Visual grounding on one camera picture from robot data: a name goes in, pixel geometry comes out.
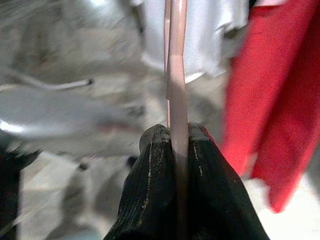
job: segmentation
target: pink tube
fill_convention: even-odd
[[[184,72],[184,46],[187,21],[187,0],[171,0],[170,20],[169,1],[166,1],[164,22],[164,61],[168,79],[168,122],[171,132],[172,151],[175,158],[175,179],[177,184],[177,239],[187,236],[187,189],[188,189],[188,116]]]

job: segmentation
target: red fabric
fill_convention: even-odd
[[[255,7],[243,50],[226,90],[222,152],[243,175],[269,186],[280,212],[320,136],[320,1],[289,0]]]

